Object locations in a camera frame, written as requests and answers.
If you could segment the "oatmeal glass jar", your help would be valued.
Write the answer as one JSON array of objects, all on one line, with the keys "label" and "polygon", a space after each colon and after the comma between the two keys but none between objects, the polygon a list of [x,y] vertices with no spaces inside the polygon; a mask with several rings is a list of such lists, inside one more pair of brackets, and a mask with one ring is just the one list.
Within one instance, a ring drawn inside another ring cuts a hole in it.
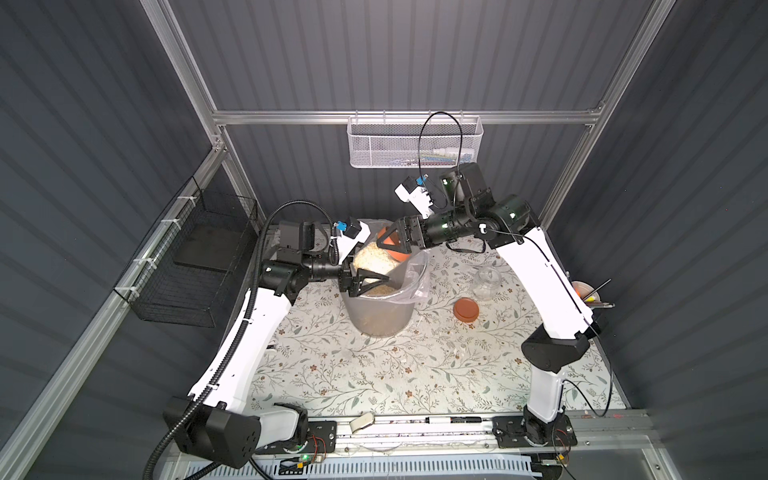
[{"label": "oatmeal glass jar", "polygon": [[354,256],[353,267],[356,270],[366,270],[376,274],[388,275],[399,265],[386,249],[381,249],[375,241],[361,248]]},{"label": "oatmeal glass jar", "polygon": [[501,287],[500,272],[492,267],[480,267],[472,281],[472,296],[476,300],[492,299]]}]

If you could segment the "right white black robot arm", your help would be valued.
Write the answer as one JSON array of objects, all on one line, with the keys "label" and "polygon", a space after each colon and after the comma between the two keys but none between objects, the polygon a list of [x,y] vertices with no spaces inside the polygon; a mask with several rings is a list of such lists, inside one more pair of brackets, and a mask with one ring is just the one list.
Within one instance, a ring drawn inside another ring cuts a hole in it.
[{"label": "right white black robot arm", "polygon": [[417,213],[395,221],[384,235],[397,235],[392,248],[402,253],[474,237],[507,263],[541,318],[522,344],[531,365],[524,417],[531,426],[549,425],[563,413],[565,367],[583,357],[597,332],[592,310],[569,281],[528,202],[517,195],[495,199],[475,163],[442,175],[441,188],[447,205],[437,212],[426,180],[406,178],[395,194]]}]

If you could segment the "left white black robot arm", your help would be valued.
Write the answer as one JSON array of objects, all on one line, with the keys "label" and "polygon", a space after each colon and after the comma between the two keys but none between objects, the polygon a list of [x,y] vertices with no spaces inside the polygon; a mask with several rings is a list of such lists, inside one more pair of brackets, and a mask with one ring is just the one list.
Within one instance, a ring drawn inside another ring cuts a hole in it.
[{"label": "left white black robot arm", "polygon": [[387,276],[356,269],[353,257],[371,234],[370,226],[350,218],[332,226],[328,245],[314,250],[307,224],[283,222],[280,243],[254,269],[255,283],[245,295],[235,325],[200,379],[184,397],[172,398],[163,414],[170,444],[186,454],[240,468],[273,445],[302,447],[309,435],[305,408],[288,403],[247,413],[250,383],[277,327],[311,282],[335,279],[351,296],[366,293]]}]

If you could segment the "grey trash bin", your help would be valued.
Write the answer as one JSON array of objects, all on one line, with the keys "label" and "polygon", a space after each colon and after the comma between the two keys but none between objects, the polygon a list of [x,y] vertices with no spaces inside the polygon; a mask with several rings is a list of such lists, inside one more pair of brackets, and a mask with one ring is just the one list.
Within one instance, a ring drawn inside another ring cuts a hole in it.
[{"label": "grey trash bin", "polygon": [[392,337],[404,330],[418,303],[429,297],[429,255],[415,249],[392,270],[386,285],[359,297],[342,294],[352,324],[372,337]]}]

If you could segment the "clear plastic bin liner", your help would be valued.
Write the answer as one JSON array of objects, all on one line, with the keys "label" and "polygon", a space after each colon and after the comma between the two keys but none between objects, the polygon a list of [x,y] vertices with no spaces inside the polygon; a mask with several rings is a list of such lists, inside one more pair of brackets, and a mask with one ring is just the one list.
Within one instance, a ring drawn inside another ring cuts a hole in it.
[{"label": "clear plastic bin liner", "polygon": [[384,237],[392,225],[389,220],[340,222],[334,229],[345,278],[339,281],[347,308],[378,310],[413,305],[428,296],[427,253],[414,247],[398,252],[399,233]]}]

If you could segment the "markers in white basket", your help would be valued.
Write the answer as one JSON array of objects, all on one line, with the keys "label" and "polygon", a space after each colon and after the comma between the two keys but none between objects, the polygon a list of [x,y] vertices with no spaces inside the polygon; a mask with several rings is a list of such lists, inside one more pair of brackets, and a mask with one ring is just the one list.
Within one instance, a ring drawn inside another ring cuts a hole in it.
[{"label": "markers in white basket", "polygon": [[423,167],[426,166],[451,166],[459,163],[471,163],[476,160],[477,150],[474,148],[459,149],[458,147],[435,148],[431,150],[422,150],[418,153],[416,150],[393,150],[385,151],[381,165],[391,167],[409,167],[418,165],[418,157]]}]

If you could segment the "floral table mat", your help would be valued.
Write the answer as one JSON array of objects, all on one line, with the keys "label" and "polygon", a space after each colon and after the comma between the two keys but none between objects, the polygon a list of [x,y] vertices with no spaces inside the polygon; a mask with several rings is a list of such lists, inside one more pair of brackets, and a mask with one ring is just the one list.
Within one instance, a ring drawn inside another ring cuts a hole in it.
[{"label": "floral table mat", "polygon": [[[490,300],[472,296],[480,267],[501,275]],[[353,326],[335,282],[308,285],[252,377],[247,405],[292,403],[315,417],[521,410],[531,386],[521,345],[540,318],[517,277],[497,254],[464,238],[431,251],[428,278],[428,299],[390,338]],[[479,305],[476,321],[454,317],[461,297]]]}]

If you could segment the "white tape roll piece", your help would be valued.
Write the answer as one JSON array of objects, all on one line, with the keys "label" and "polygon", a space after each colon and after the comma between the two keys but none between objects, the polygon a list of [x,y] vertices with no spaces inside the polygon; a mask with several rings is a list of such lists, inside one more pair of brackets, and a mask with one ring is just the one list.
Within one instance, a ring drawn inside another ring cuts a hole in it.
[{"label": "white tape roll piece", "polygon": [[375,414],[373,412],[366,412],[358,417],[353,418],[349,422],[350,432],[352,434],[357,433],[363,429],[372,426],[375,423]]}]

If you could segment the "white perforated vent strip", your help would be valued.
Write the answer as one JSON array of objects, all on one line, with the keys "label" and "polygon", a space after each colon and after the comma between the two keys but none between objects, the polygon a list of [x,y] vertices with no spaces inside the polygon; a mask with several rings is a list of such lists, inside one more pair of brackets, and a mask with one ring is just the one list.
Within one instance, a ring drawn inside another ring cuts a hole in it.
[{"label": "white perforated vent strip", "polygon": [[450,479],[522,478],[541,479],[525,456],[414,455],[333,457],[297,469],[286,459],[258,458],[259,469],[272,479]]}]

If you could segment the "white utensil cup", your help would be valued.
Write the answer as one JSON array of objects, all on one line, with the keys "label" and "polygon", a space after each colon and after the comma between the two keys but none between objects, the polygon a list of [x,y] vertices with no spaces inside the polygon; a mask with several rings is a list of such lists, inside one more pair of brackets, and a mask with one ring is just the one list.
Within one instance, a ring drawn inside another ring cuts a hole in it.
[{"label": "white utensil cup", "polygon": [[590,284],[581,281],[572,281],[571,285],[576,291],[579,298],[591,309],[612,309],[615,304],[612,302],[605,302],[601,299],[599,291],[608,285],[611,279],[605,280],[597,287],[592,287]]}]

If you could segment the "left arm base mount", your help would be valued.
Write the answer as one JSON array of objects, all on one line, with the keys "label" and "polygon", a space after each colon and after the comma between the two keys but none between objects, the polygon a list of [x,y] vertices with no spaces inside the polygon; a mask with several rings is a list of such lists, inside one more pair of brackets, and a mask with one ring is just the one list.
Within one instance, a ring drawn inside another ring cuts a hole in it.
[{"label": "left arm base mount", "polygon": [[274,442],[256,450],[256,455],[314,455],[333,453],[338,438],[335,421],[310,421],[299,428],[295,439]]}]

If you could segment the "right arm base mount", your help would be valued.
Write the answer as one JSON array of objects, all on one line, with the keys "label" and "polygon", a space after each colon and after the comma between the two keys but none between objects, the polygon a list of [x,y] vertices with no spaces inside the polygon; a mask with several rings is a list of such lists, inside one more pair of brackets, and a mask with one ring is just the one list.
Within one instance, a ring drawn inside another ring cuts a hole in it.
[{"label": "right arm base mount", "polygon": [[528,446],[568,449],[578,444],[570,418],[565,413],[558,413],[550,422],[544,422],[528,411],[521,415],[496,416],[491,421],[491,432],[502,449]]}]

